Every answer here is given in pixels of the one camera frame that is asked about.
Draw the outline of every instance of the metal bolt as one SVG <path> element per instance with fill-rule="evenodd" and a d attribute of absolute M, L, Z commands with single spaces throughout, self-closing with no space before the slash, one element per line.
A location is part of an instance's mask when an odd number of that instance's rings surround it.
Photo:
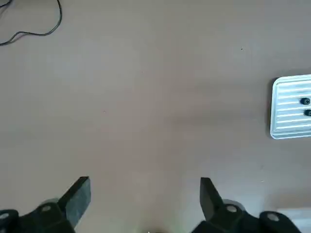
<path fill-rule="evenodd" d="M 46 212 L 49 211 L 51 209 L 51 207 L 49 205 L 46 205 L 42 208 L 42 212 Z"/>
<path fill-rule="evenodd" d="M 302 98 L 300 100 L 300 103 L 303 104 L 303 105 L 309 105 L 310 104 L 310 99 L 309 98 Z"/>
<path fill-rule="evenodd" d="M 4 214 L 0 215 L 0 219 L 5 219 L 5 218 L 7 218 L 8 216 L 9 216 L 8 213 L 4 213 Z"/>
<path fill-rule="evenodd" d="M 311 110 L 310 109 L 307 109 L 305 111 L 305 115 L 308 116 L 308 117 L 311 117 Z"/>
<path fill-rule="evenodd" d="M 232 213 L 235 213 L 235 212 L 238 211 L 237 208 L 236 208 L 235 206 L 233 206 L 233 205 L 227 206 L 227 210 L 228 210 L 229 212 L 232 212 Z"/>
<path fill-rule="evenodd" d="M 274 222 L 278 222 L 280 220 L 278 216 L 276 216 L 276 214 L 273 214 L 273 213 L 269 213 L 267 216 L 268 216 L 268 219 Z"/>

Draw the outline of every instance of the metal plate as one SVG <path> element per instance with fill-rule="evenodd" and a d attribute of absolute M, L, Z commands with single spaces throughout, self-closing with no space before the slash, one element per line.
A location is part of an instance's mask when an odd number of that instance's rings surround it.
<path fill-rule="evenodd" d="M 270 134 L 274 139 L 311 136 L 311 116 L 302 98 L 311 98 L 311 75 L 278 78 L 273 84 Z"/>

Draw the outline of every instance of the black screw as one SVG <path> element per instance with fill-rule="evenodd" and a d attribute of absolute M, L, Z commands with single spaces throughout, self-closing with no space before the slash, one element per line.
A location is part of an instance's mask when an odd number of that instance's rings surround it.
<path fill-rule="evenodd" d="M 305 111 L 305 115 L 308 116 L 308 117 L 311 117 L 311 110 L 310 109 L 307 109 Z"/>
<path fill-rule="evenodd" d="M 310 99 L 309 98 L 302 98 L 300 100 L 300 103 L 303 105 L 308 105 L 308 104 L 310 104 Z"/>

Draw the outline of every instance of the black cable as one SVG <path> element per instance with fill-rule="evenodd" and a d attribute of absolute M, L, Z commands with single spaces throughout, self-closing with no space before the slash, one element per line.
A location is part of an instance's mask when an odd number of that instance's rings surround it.
<path fill-rule="evenodd" d="M 12 2 L 12 0 L 9 0 L 6 4 L 0 6 L 0 8 L 3 7 L 3 6 L 6 6 L 6 5 L 8 5 L 8 4 L 10 4 L 11 2 Z M 30 33 L 30 32 L 23 32 L 23 31 L 20 31 L 20 32 L 15 33 L 15 34 L 11 37 L 11 39 L 9 39 L 8 41 L 5 41 L 5 42 L 3 42 L 3 43 L 0 43 L 0 46 L 4 46 L 4 45 L 8 45 L 8 44 L 14 43 L 14 42 L 16 41 L 15 38 L 16 38 L 18 35 L 20 35 L 20 36 L 24 36 L 24 35 L 47 36 L 47 35 L 52 34 L 52 33 L 59 27 L 59 25 L 62 23 L 62 20 L 63 20 L 63 9 L 62 9 L 62 5 L 60 4 L 60 1 L 59 1 L 59 0 L 57 0 L 57 3 L 58 3 L 58 7 L 59 7 L 59 20 L 58 20 L 56 26 L 55 26 L 52 30 L 48 31 L 47 33 Z"/>
<path fill-rule="evenodd" d="M 13 0 L 8 0 L 8 2 L 5 3 L 5 4 L 3 4 L 3 5 L 1 5 L 0 8 L 5 7 L 5 6 L 7 6 L 7 5 L 10 5 L 12 1 L 13 1 Z"/>

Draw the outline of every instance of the silver aluminum plate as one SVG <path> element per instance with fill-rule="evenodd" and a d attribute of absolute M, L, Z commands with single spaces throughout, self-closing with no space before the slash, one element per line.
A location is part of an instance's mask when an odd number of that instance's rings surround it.
<path fill-rule="evenodd" d="M 304 112 L 311 104 L 300 103 L 311 99 L 311 74 L 278 78 L 272 89 L 270 134 L 274 139 L 311 136 L 311 116 Z"/>

